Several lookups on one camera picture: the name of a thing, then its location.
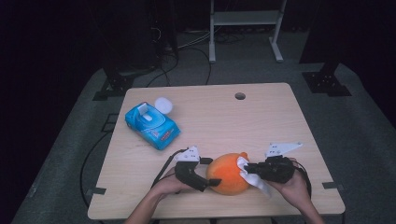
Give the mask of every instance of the shelf leg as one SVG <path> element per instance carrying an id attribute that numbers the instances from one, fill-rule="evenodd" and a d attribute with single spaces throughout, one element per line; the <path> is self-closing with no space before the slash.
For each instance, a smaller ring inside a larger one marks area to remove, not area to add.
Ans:
<path id="1" fill-rule="evenodd" d="M 280 7 L 279 13 L 277 14 L 274 36 L 271 36 L 269 38 L 270 43 L 271 43 L 271 48 L 273 49 L 277 63 L 283 63 L 283 57 L 282 57 L 282 54 L 280 53 L 280 50 L 279 50 L 279 47 L 277 46 L 276 41 L 279 36 L 279 31 L 280 31 L 280 26 L 281 26 L 282 20 L 283 20 L 283 15 L 285 14 L 286 2 L 287 2 L 287 0 L 283 0 L 282 6 Z"/>
<path id="2" fill-rule="evenodd" d="M 209 61 L 211 63 L 216 62 L 216 52 L 215 52 L 215 1 L 210 1 L 210 37 L 209 37 Z"/>

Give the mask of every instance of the white cloth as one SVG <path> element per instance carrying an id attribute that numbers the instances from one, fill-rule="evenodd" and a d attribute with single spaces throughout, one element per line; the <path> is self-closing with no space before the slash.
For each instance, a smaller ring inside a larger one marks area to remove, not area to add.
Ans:
<path id="1" fill-rule="evenodd" d="M 265 183 L 265 181 L 262 180 L 259 175 L 248 174 L 248 171 L 245 170 L 244 166 L 248 165 L 248 161 L 245 158 L 239 157 L 236 160 L 236 165 L 241 170 L 239 174 L 242 176 L 242 178 L 244 178 L 250 185 L 260 189 L 262 193 L 271 197 L 270 190 L 268 188 L 268 185 Z"/>

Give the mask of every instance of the hole in table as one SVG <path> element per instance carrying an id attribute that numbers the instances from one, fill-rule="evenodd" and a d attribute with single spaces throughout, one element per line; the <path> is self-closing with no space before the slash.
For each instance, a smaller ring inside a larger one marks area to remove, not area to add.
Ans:
<path id="1" fill-rule="evenodd" d="M 244 93 L 242 93 L 242 92 L 237 92 L 237 93 L 235 94 L 235 98 L 236 98 L 237 100 L 245 100 L 245 98 L 247 98 L 247 97 L 246 97 L 246 95 L 245 95 Z"/>

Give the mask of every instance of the black strap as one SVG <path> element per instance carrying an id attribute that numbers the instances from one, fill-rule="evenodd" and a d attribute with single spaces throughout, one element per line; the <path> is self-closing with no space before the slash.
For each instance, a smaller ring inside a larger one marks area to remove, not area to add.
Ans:
<path id="1" fill-rule="evenodd" d="M 187 149 L 181 149 L 177 152 L 175 152 L 172 156 L 170 156 L 168 158 L 168 160 L 166 161 L 165 165 L 163 166 L 163 168 L 161 169 L 161 171 L 158 173 L 157 177 L 155 177 L 154 181 L 152 182 L 151 187 L 154 187 L 154 185 L 156 185 L 158 183 L 158 181 L 161 180 L 161 176 L 163 176 L 163 172 L 165 172 L 166 168 L 168 168 L 169 164 L 171 163 L 172 159 L 180 152 L 184 152 Z"/>
<path id="2" fill-rule="evenodd" d="M 311 185 L 311 181 L 309 180 L 309 177 L 308 177 L 308 172 L 305 170 L 305 168 L 299 162 L 297 162 L 297 161 L 294 161 L 294 162 L 296 162 L 297 164 L 299 164 L 301 166 L 301 167 L 296 167 L 296 170 L 298 170 L 303 175 L 303 178 L 306 183 L 306 189 L 308 190 L 309 198 L 311 198 L 312 197 L 312 185 Z"/>

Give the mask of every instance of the dark wall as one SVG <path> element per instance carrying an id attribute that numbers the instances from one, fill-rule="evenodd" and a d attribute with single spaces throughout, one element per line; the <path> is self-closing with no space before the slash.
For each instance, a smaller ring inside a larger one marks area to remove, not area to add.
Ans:
<path id="1" fill-rule="evenodd" d="M 396 127 L 396 2 L 322 0 L 301 63 L 337 58 Z"/>
<path id="2" fill-rule="evenodd" d="M 133 65 L 156 58 L 145 2 L 2 1 L 1 223 L 14 217 L 104 53 Z"/>

